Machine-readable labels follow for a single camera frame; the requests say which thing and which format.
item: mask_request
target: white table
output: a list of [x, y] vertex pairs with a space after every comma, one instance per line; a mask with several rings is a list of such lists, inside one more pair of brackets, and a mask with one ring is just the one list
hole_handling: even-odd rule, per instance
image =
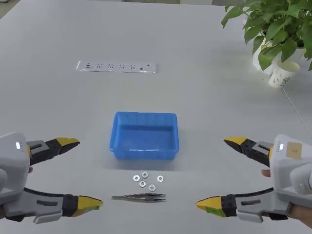
[[[90, 195], [99, 211], [32, 225], [3, 221], [3, 233], [310, 233], [297, 221], [222, 219], [197, 200], [271, 186], [260, 164], [236, 153], [227, 136], [310, 141], [287, 97], [251, 65], [241, 20], [223, 30], [223, 7], [100, 1], [23, 0], [0, 20], [0, 134], [28, 140], [77, 137], [81, 144], [36, 166], [27, 186]], [[77, 72], [80, 59], [155, 61], [158, 74]], [[172, 112], [180, 152], [170, 162], [118, 162], [109, 152], [116, 111]], [[112, 201], [147, 192], [132, 181], [148, 171], [165, 181], [161, 204]]]
[[300, 73], [285, 87], [285, 93], [312, 136], [312, 72], [308, 72], [310, 63], [304, 58], [299, 61], [299, 65]]

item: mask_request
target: white pot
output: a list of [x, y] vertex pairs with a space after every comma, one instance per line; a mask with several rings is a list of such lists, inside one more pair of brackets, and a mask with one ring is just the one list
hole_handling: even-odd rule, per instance
[[[257, 51], [253, 54], [253, 65], [256, 67], [258, 71], [262, 71], [260, 64], [259, 64], [259, 59], [258, 56], [261, 52], [261, 46], [264, 45], [263, 43], [260, 45], [260, 47], [257, 49]], [[296, 51], [291, 55], [286, 61], [291, 61], [291, 62], [297, 62], [305, 53], [304, 48], [297, 48]], [[272, 65], [269, 66], [267, 69], [265, 69], [263, 72], [271, 75], [274, 71], [274, 69], [277, 67], [277, 62], [282, 59], [282, 53], [279, 53], [272, 61]]]
[[277, 62], [276, 68], [269, 80], [273, 88], [283, 88], [288, 81], [300, 70], [298, 63], [293, 61]]

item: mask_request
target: power strip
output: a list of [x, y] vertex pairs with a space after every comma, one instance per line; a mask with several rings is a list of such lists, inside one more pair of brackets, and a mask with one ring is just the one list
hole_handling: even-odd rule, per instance
[[137, 72], [156, 73], [157, 64], [152, 62], [100, 62], [79, 61], [77, 71], [80, 72]]

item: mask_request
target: green leaf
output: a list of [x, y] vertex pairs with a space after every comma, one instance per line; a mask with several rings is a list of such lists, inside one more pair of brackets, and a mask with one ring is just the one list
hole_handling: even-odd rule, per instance
[[300, 0], [297, 4], [298, 7], [305, 10], [312, 10], [312, 1], [311, 0]]
[[297, 5], [291, 5], [287, 11], [277, 11], [277, 14], [293, 16], [299, 18], [300, 7]]
[[258, 12], [256, 12], [256, 11], [253, 11], [253, 12], [251, 12], [250, 14], [249, 14], [249, 17], [250, 18], [256, 18], [258, 16]]
[[226, 5], [226, 6], [224, 7], [225, 12], [228, 12], [228, 9], [229, 9], [230, 6], [231, 6], [231, 4], [228, 4], [228, 5]]
[[229, 10], [229, 12], [225, 15], [225, 17], [221, 21], [223, 28], [225, 27], [225, 25], [229, 19], [236, 18], [236, 17], [240, 16], [241, 14], [243, 14], [243, 10], [241, 7], [235, 6], [231, 10]]
[[279, 30], [281, 30], [285, 25], [289, 24], [291, 22], [291, 18], [287, 18], [286, 20], [284, 19], [279, 19], [277, 21], [274, 21], [268, 28], [266, 38], [268, 40], [271, 40]]
[[253, 19], [248, 18], [243, 28], [250, 28], [250, 27], [261, 25], [261, 24], [265, 24], [265, 21], [263, 20], [262, 17], [257, 17]]
[[247, 44], [250, 40], [254, 39], [260, 32], [260, 27], [251, 27], [245, 32], [245, 43]]
[[264, 39], [264, 36], [257, 36], [253, 40], [253, 54], [256, 52], [256, 50], [260, 47]]
[[303, 36], [304, 47], [307, 50], [307, 55], [309, 58], [312, 58], [312, 25], [307, 27], [307, 30], [304, 32]]
[[272, 43], [274, 45], [279, 44], [283, 42], [286, 38], [288, 37], [288, 33], [284, 30], [281, 29], [278, 31], [278, 33], [273, 37]]
[[256, 11], [261, 8], [261, 2], [257, 1], [249, 5], [248, 11]]
[[282, 48], [282, 62], [286, 61], [297, 49], [297, 42], [287, 38]]
[[269, 23], [270, 22], [270, 19], [272, 18], [274, 14], [273, 13], [266, 13], [263, 15], [263, 19], [266, 23]]
[[259, 53], [259, 64], [263, 71], [272, 64], [273, 59], [282, 51], [282, 47], [278, 44], [274, 47], [267, 47]]

